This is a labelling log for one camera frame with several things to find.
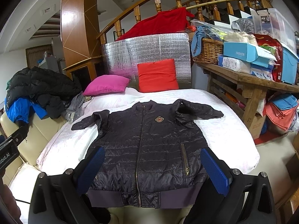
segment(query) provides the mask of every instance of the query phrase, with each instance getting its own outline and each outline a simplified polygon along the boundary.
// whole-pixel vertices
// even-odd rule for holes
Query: black cable
[[[26,201],[23,201],[23,200],[17,200],[16,201],[19,201],[19,202],[23,202],[23,203],[26,203],[26,204],[30,204],[29,202],[26,202]]]

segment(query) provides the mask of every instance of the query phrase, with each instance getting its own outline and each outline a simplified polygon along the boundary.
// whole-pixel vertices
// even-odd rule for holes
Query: jacket sleeve
[[[88,126],[97,124],[98,132],[100,132],[101,130],[105,131],[107,129],[108,116],[109,116],[109,110],[94,112],[92,115],[73,124],[71,130],[81,130],[81,129],[85,129]]]
[[[175,118],[182,124],[191,127],[194,119],[214,119],[223,117],[221,111],[213,109],[210,105],[191,103],[184,99],[178,99],[173,103]]]

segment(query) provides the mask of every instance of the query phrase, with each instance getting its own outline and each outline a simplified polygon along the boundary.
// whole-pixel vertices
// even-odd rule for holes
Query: wooden table
[[[209,74],[207,91],[222,98],[222,100],[242,119],[248,129],[252,124],[260,99],[264,99],[266,97],[266,93],[269,89],[288,93],[299,93],[299,86],[297,85],[289,85],[260,79],[249,74],[235,72],[214,64],[197,64],[204,70],[204,73]],[[239,94],[231,87],[217,80],[217,75],[231,81],[234,84],[243,85],[242,94]],[[244,103],[246,105],[245,111],[239,108],[224,93],[221,93],[215,87],[216,85],[223,88],[226,92]]]

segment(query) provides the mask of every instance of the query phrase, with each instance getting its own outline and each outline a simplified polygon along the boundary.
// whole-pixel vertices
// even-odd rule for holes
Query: black puffer jacket
[[[150,101],[111,114],[94,112],[74,124],[72,130],[98,125],[98,137],[87,155],[96,146],[106,150],[88,192],[92,205],[182,208],[194,204],[207,178],[200,162],[200,150],[207,142],[194,119],[222,116],[209,105],[178,99],[172,105]]]
[[[39,103],[52,119],[65,110],[63,101],[69,101],[81,92],[79,81],[66,75],[39,67],[24,68],[10,80],[6,95],[6,110],[20,97]]]

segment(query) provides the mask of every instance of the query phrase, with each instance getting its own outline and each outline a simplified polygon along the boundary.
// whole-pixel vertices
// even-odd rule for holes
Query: bolt
[[[38,175],[38,177],[39,177],[40,179],[42,179],[42,178],[44,177],[44,175],[45,175],[45,173],[40,173],[40,174]]]
[[[239,175],[241,172],[240,172],[240,170],[239,169],[233,169],[233,173],[235,174],[235,175]]]
[[[261,175],[265,178],[267,177],[267,173],[266,172],[261,172]]]
[[[65,174],[69,175],[69,174],[72,174],[74,170],[72,168],[68,168],[66,171],[65,171]]]

